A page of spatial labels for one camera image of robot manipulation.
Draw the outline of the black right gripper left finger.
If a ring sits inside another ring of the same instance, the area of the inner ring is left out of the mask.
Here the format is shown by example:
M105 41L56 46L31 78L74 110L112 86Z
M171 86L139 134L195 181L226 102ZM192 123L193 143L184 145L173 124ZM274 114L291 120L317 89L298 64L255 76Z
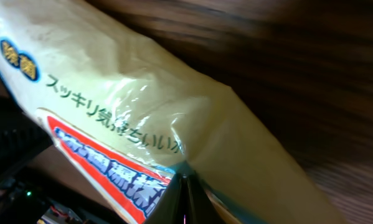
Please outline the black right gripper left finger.
M0 97L0 184L51 145L49 135L15 102Z

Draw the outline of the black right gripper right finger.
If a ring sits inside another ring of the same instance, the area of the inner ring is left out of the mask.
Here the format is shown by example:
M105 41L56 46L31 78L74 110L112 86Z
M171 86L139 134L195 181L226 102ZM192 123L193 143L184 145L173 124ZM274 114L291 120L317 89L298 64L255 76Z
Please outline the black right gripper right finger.
M184 162L176 171L145 224L224 224L199 182Z

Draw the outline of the yellow wet wipes pack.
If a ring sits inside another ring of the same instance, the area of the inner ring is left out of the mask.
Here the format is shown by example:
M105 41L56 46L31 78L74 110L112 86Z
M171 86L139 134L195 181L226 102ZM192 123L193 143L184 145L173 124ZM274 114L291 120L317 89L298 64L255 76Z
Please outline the yellow wet wipes pack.
M0 0L0 76L129 223L184 162L225 223L344 222L231 87L85 1Z

